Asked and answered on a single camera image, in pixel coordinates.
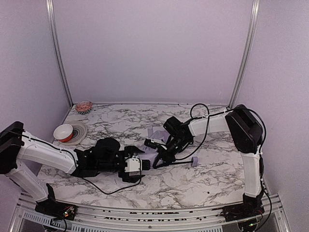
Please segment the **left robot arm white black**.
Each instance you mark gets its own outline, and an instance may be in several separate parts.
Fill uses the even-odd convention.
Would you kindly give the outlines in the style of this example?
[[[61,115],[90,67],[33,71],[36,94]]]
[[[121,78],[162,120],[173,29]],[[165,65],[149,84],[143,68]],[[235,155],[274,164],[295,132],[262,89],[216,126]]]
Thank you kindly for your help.
[[[139,157],[143,151],[136,146],[120,149],[111,137],[99,139],[87,150],[64,149],[40,140],[24,130],[16,121],[0,133],[0,173],[29,193],[41,207],[59,205],[53,188],[42,183],[23,163],[30,160],[59,169],[78,178],[95,177],[101,172],[117,172],[127,183],[136,183],[150,169],[150,161]]]

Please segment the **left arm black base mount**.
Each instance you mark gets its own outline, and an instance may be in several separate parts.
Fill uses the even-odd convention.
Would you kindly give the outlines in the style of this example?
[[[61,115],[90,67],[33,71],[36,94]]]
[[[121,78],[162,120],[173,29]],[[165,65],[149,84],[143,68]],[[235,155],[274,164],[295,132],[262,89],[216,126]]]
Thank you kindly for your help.
[[[39,203],[36,202],[35,211],[53,217],[74,220],[77,206],[57,201],[53,188],[49,184],[46,185],[48,189],[47,199]]]

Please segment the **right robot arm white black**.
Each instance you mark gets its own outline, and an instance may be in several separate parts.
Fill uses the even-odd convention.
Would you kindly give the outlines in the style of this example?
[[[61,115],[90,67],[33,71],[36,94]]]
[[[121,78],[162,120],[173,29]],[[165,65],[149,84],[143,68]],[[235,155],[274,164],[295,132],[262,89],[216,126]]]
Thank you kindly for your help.
[[[176,161],[176,154],[193,143],[195,137],[207,136],[209,133],[230,132],[234,145],[244,165],[245,190],[244,205],[257,207],[264,194],[264,163],[262,147],[266,139],[266,127],[261,117],[245,105],[207,116],[190,117],[181,122],[170,117],[163,125],[171,140],[157,148],[158,155],[153,168],[168,166]]]

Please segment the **lavender folding umbrella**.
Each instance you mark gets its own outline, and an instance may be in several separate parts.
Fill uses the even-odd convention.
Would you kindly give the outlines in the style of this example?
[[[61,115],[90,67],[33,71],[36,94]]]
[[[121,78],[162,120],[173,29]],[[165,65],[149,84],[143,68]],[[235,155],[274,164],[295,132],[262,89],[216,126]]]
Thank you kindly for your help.
[[[198,166],[198,157],[192,157],[190,161],[180,161],[176,159],[176,154],[184,151],[193,140],[186,136],[186,132],[181,130],[175,136],[170,135],[165,130],[148,128],[148,138],[145,139],[141,150],[142,158],[150,161],[151,167],[158,169],[169,165],[191,164],[192,167]]]

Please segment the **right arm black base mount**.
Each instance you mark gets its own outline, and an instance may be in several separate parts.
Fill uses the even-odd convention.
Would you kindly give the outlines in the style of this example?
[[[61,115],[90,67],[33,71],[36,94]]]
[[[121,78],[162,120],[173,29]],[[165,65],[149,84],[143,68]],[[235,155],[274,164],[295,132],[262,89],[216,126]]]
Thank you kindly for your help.
[[[240,203],[223,207],[220,216],[229,222],[262,215],[264,212],[264,208],[260,205],[254,208],[250,204]]]

